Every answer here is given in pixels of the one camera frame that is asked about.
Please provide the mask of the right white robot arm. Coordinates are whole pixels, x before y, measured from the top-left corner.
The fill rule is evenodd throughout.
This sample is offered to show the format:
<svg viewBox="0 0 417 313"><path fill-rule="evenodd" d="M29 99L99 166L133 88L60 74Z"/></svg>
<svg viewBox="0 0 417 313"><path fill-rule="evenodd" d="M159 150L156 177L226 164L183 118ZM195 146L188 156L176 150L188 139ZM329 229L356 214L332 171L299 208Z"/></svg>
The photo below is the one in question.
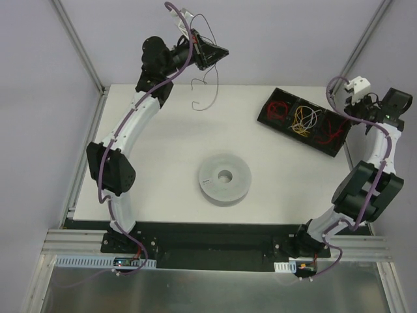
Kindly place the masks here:
<svg viewBox="0 0 417 313"><path fill-rule="evenodd" d="M280 250L292 258L314 257L329 246L332 236L344 229L356 231L363 222L373 222L403 188L404 180L394 166L395 147L404 130L401 115L412 104L412 95L389 88L382 100L372 101L365 93L349 97L344 113L355 123L374 131L367 160L361 160L332 196L332 207L309 220L281 244Z"/></svg>

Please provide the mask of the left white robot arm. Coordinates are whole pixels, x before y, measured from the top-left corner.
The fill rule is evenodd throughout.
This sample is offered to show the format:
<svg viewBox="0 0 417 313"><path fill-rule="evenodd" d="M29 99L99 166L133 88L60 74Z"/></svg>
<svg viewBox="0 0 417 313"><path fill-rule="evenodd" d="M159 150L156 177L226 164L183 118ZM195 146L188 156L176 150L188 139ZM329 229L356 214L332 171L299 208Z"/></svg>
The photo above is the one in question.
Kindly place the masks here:
<svg viewBox="0 0 417 313"><path fill-rule="evenodd" d="M136 220L129 191L136 180L136 171L129 161L130 152L169 98L174 78L190 65L204 71L228 55L228 49L204 39L195 29L189 35L181 35L172 48L157 36L144 41L141 75L124 117L101 142L90 142L86 148L98 201L107 204L110 215L110 229L103 247L113 246L122 253L134 253L136 258L147 253L134 234Z"/></svg>

